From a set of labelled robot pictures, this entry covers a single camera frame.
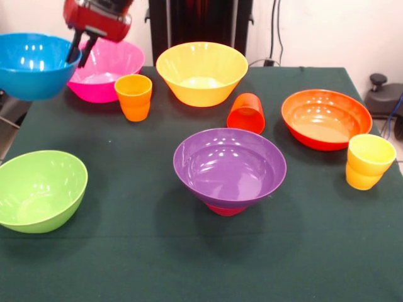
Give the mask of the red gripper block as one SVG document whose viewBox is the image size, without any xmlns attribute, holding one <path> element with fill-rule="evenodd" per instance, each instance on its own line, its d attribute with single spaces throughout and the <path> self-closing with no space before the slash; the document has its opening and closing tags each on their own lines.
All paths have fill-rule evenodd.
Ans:
<svg viewBox="0 0 403 302">
<path fill-rule="evenodd" d="M 74 30 L 74 36 L 66 57 L 73 63 L 79 54 L 82 34 L 89 37 L 81 50 L 82 57 L 78 68 L 85 66 L 87 59 L 99 37 L 119 42 L 123 40 L 132 24 L 128 10 L 132 1 L 64 1 L 63 17 L 67 27 Z"/>
</svg>

